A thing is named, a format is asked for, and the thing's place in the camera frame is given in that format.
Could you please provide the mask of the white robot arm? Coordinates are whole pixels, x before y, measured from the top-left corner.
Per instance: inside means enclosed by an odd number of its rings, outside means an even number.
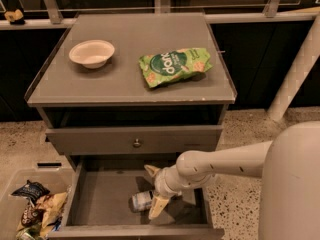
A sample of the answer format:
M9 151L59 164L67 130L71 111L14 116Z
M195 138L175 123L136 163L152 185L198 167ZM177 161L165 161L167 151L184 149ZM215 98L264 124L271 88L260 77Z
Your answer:
M268 142L186 151L171 167L145 167L155 185L149 218L157 218L173 196L206 186L218 174L258 177L258 240L319 240L319 167L319 121L290 126Z

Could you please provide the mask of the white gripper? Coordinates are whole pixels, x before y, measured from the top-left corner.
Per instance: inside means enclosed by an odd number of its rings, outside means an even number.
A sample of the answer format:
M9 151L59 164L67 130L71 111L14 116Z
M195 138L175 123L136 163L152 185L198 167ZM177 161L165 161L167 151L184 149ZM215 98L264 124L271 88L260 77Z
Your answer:
M186 181L178 173L176 166L158 168L146 164L144 169L154 180L155 191L158 195L152 198L148 218L157 218L169 203L171 197L180 195L187 187Z

